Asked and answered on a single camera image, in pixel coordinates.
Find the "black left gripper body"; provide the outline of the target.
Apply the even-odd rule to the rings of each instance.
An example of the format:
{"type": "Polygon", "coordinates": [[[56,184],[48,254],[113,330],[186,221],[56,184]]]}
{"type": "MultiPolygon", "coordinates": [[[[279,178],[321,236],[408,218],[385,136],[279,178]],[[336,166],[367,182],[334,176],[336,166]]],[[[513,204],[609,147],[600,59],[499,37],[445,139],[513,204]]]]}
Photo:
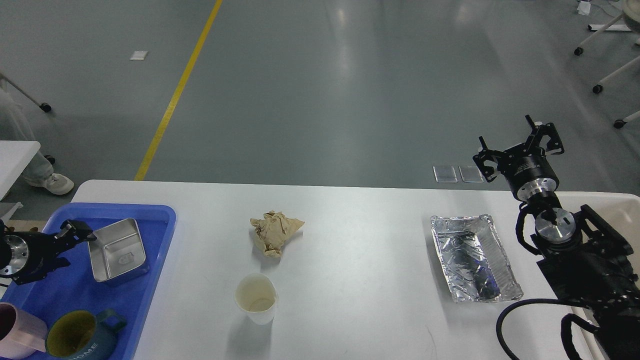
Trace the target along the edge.
{"type": "Polygon", "coordinates": [[[60,253],[54,247],[52,235],[6,232],[1,235],[0,276],[2,279],[15,282],[15,273],[25,264],[21,256],[55,258],[60,253]]]}

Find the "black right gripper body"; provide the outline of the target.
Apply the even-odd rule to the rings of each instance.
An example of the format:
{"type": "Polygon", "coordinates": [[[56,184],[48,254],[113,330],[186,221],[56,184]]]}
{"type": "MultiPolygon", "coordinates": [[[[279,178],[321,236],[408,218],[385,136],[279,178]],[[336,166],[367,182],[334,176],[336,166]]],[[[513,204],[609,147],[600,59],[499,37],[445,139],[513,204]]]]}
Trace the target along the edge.
{"type": "Polygon", "coordinates": [[[554,192],[560,184],[539,146],[533,150],[512,146],[499,161],[499,172],[506,178],[514,198],[521,202],[541,192],[554,192]]]}

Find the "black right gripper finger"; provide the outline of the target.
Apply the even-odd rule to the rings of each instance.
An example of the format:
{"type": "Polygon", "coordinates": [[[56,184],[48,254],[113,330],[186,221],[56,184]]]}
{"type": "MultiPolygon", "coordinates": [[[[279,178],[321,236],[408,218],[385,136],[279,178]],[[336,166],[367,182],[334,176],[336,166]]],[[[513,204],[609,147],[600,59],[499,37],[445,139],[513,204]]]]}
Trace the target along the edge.
{"type": "Polygon", "coordinates": [[[491,183],[498,177],[498,173],[502,174],[508,167],[508,153],[489,149],[483,136],[478,137],[480,148],[472,159],[480,171],[480,175],[491,183]]]}
{"type": "Polygon", "coordinates": [[[531,133],[525,141],[527,155],[548,156],[565,153],[562,139],[554,123],[534,121],[529,114],[526,114],[525,120],[531,128],[531,133]]]}

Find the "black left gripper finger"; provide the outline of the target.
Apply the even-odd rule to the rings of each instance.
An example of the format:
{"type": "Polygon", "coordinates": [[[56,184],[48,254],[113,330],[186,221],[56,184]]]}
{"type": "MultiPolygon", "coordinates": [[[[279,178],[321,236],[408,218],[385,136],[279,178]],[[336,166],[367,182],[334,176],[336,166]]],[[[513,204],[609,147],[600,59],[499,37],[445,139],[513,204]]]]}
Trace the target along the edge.
{"type": "Polygon", "coordinates": [[[83,242],[96,241],[94,231],[86,222],[78,219],[67,219],[60,226],[60,231],[54,234],[54,248],[57,251],[68,251],[83,242]]]}
{"type": "Polygon", "coordinates": [[[70,266],[70,262],[65,257],[42,258],[34,255],[21,256],[24,262],[22,267],[14,275],[14,282],[17,285],[24,285],[35,281],[44,280],[50,272],[56,269],[70,266]]]}

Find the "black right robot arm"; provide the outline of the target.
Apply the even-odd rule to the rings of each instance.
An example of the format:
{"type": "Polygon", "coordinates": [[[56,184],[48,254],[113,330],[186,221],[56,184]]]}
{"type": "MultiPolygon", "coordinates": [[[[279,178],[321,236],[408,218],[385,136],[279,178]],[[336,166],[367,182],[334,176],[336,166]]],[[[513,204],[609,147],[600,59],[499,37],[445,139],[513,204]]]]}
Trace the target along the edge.
{"type": "Polygon", "coordinates": [[[563,305],[592,311],[594,323],[574,313],[560,322],[560,338],[569,360],[580,355],[573,343],[572,326],[594,335],[611,360],[637,360],[640,355],[640,292],[638,274],[629,256],[631,244],[589,205],[578,212],[566,210],[556,191],[560,184],[547,155],[565,149],[556,126],[526,121],[531,133],[526,141],[506,150],[489,149],[483,137],[473,156],[481,175],[493,182],[502,174],[514,198],[519,201],[515,233],[518,243],[536,256],[542,275],[555,294],[554,299],[520,300],[501,312],[496,335],[502,350],[515,360],[506,344],[503,323],[525,305],[563,305]]]}

